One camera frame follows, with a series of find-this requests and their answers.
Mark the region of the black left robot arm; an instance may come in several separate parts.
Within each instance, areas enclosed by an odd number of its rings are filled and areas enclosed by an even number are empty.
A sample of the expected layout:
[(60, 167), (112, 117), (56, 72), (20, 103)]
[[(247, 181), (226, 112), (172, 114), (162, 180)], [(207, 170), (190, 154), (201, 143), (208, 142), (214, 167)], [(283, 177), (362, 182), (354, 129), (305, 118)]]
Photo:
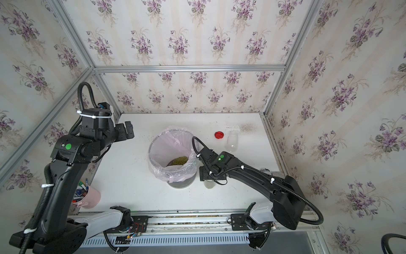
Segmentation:
[(77, 96), (79, 118), (54, 146), (36, 210), (24, 230), (10, 237), (9, 245), (21, 254), (29, 249), (35, 254), (72, 254), (99, 233), (126, 232), (133, 225), (130, 209), (122, 206), (112, 206), (84, 222), (68, 217), (80, 179), (94, 157), (101, 159), (113, 143), (134, 138), (131, 122), (115, 124), (110, 105), (95, 102), (88, 82), (79, 84)]

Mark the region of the clear jar with beans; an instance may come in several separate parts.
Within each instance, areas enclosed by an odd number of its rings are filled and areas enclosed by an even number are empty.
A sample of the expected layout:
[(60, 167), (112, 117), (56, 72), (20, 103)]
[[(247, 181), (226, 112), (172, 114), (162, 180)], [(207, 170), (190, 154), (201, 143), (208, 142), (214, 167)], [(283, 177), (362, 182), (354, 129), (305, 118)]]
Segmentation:
[(212, 189), (212, 188), (214, 188), (216, 186), (216, 182), (213, 181), (213, 180), (205, 180), (204, 185), (205, 185), (206, 188)]

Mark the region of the clear plastic jar of beans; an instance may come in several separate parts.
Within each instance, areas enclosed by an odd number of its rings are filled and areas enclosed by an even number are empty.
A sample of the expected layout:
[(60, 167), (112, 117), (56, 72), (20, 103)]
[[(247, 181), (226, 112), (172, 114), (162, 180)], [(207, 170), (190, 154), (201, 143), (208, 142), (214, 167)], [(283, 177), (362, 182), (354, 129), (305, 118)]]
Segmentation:
[(226, 151), (233, 153), (236, 152), (239, 146), (239, 133), (237, 131), (231, 131), (228, 134), (227, 143), (226, 143)]

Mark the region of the red jar lid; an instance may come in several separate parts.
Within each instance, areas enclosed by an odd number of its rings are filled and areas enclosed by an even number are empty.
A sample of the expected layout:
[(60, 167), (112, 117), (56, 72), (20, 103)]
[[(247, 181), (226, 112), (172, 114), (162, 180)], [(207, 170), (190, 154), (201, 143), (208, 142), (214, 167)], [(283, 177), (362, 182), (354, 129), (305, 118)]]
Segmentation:
[(216, 139), (223, 139), (224, 138), (224, 133), (222, 131), (217, 131), (214, 134)]

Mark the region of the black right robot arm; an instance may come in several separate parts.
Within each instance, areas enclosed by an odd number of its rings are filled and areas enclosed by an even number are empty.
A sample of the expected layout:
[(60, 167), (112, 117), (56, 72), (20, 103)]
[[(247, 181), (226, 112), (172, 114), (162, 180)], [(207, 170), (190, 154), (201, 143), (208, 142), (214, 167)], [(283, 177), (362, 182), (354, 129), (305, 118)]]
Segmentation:
[(197, 159), (203, 164), (199, 169), (202, 182), (213, 181), (224, 186), (231, 178), (268, 199), (268, 203), (251, 203), (238, 221), (251, 231), (248, 241), (252, 249), (263, 248), (276, 229), (276, 223), (296, 230), (300, 222), (309, 225), (321, 225), (324, 222), (321, 211), (306, 199), (293, 177), (281, 178), (267, 174), (243, 163), (229, 152), (217, 154), (206, 145), (198, 150), (196, 144), (202, 145), (203, 142), (197, 137), (193, 137), (191, 142)]

